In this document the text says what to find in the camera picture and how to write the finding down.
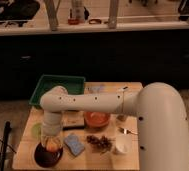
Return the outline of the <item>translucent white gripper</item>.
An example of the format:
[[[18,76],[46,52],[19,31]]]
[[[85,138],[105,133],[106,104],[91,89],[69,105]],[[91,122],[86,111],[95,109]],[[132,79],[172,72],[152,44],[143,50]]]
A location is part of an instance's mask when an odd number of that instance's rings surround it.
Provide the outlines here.
[[[48,152],[56,152],[62,148],[62,140],[60,131],[56,130],[41,130],[41,145]]]

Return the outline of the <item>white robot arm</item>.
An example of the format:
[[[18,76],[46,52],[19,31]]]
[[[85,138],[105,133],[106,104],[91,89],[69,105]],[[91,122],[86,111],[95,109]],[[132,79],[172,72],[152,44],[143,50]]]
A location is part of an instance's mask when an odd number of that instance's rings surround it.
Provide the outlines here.
[[[125,114],[137,118],[140,171],[189,171],[189,130],[176,89],[151,83],[139,91],[69,95],[57,86],[40,99],[44,110],[41,143],[59,133],[66,110]]]

